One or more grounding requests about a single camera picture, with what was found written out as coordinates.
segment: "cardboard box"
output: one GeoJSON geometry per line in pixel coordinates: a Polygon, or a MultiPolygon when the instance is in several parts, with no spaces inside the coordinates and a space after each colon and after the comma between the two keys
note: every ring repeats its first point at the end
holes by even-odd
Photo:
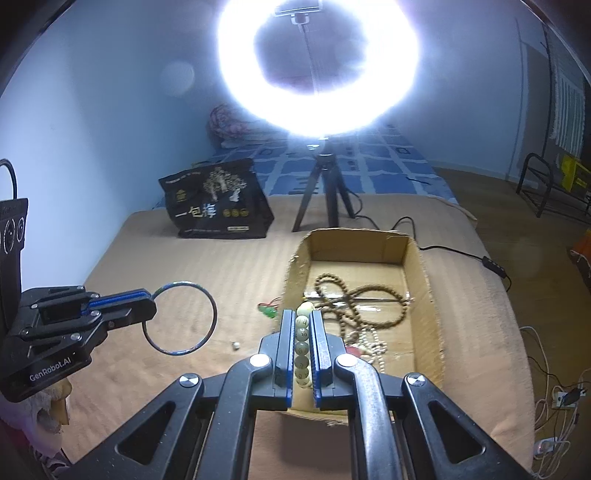
{"type": "MultiPolygon", "coordinates": [[[[441,388],[444,349],[439,313],[431,296],[421,252],[412,238],[395,232],[364,229],[332,228],[310,232],[290,260],[280,311],[295,310],[304,292],[313,291],[315,279],[323,273],[338,275],[350,290],[367,284],[384,284],[402,296],[408,292],[412,301],[406,318],[392,328],[378,330],[379,339],[388,344],[384,355],[385,372],[397,377],[421,372],[441,388]]],[[[330,284],[326,284],[325,289],[328,293],[340,293],[338,287],[330,284]]],[[[391,297],[384,292],[368,292],[364,296],[391,297]]],[[[363,318],[378,322],[398,318],[400,312],[397,302],[364,303],[360,309],[363,318]]],[[[339,335],[338,322],[330,321],[329,316],[324,315],[326,332],[339,335]]],[[[292,413],[310,418],[330,418],[314,408],[312,390],[298,385],[294,385],[292,409],[295,410],[292,413]]]]}

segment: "screw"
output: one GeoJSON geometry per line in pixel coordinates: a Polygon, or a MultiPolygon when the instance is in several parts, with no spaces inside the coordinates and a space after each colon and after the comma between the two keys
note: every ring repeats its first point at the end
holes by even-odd
{"type": "Polygon", "coordinates": [[[337,362],[342,367],[352,367],[357,363],[357,357],[350,353],[342,353],[336,358],[337,362]]]}
{"type": "Polygon", "coordinates": [[[178,383],[185,388],[191,388],[199,383],[199,376],[197,374],[184,374],[178,379],[178,383]]]}
{"type": "Polygon", "coordinates": [[[421,374],[409,374],[407,376],[407,382],[413,387],[422,387],[427,379],[421,374]]]}
{"type": "Polygon", "coordinates": [[[253,367],[264,367],[265,365],[267,365],[269,362],[271,362],[271,358],[269,358],[268,355],[265,355],[264,353],[255,353],[252,357],[251,357],[251,365],[253,367]]]}

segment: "tripod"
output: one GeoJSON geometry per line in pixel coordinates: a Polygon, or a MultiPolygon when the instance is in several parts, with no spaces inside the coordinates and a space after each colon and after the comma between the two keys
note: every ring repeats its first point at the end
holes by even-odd
{"type": "Polygon", "coordinates": [[[351,199],[349,198],[349,193],[347,192],[347,187],[343,180],[343,174],[336,162],[336,155],[332,150],[332,145],[330,144],[330,141],[327,140],[324,144],[322,153],[316,157],[316,163],[310,173],[308,185],[306,185],[304,191],[304,198],[301,200],[300,210],[295,217],[294,227],[291,230],[292,232],[300,230],[301,221],[304,218],[304,214],[306,213],[306,209],[308,208],[308,204],[310,203],[310,199],[312,198],[312,194],[314,193],[314,189],[316,188],[321,173],[322,180],[324,181],[324,195],[326,196],[326,210],[329,217],[329,227],[338,228],[339,226],[337,191],[343,199],[349,218],[355,218],[355,212],[353,211],[353,205],[351,204],[351,199]]]}

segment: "metal ring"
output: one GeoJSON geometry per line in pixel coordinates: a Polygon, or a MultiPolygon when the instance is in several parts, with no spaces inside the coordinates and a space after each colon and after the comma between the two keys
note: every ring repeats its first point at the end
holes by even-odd
{"type": "Polygon", "coordinates": [[[148,329],[146,327],[146,322],[145,321],[142,322],[142,330],[144,331],[144,336],[146,337],[146,340],[150,343],[150,345],[152,345],[157,351],[164,353],[166,355],[180,356],[180,355],[187,355],[188,353],[193,353],[194,351],[200,349],[203,345],[205,345],[207,343],[207,341],[209,340],[209,338],[213,334],[213,331],[215,330],[216,325],[217,325],[217,305],[216,305],[216,301],[213,299],[212,295],[207,290],[205,290],[205,288],[203,288],[201,285],[193,283],[192,281],[173,281],[172,283],[167,283],[166,285],[163,285],[158,290],[156,290],[154,293],[152,293],[152,297],[151,297],[152,300],[155,300],[156,297],[158,297],[158,295],[160,295],[162,292],[167,291],[167,290],[174,288],[174,287],[193,287],[193,288],[196,288],[196,289],[202,291],[205,294],[205,296],[209,299],[209,303],[212,304],[212,309],[213,309],[212,324],[209,328],[209,331],[205,334],[205,337],[203,337],[201,340],[199,340],[197,345],[192,346],[191,348],[188,348],[186,350],[178,350],[175,352],[174,351],[169,352],[168,350],[164,350],[163,348],[160,348],[158,345],[156,345],[154,343],[154,341],[148,335],[148,329]]]}

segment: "ring light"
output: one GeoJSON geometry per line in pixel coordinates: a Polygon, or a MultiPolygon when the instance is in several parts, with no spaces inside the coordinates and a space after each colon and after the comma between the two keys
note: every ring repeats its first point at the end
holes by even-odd
{"type": "Polygon", "coordinates": [[[417,39],[394,0],[333,0],[361,23],[366,38],[360,77],[340,89],[298,94],[270,85],[255,36],[277,0],[229,0],[218,27],[220,69],[230,93],[258,117],[298,135],[322,136],[370,124],[413,83],[417,39]]]}

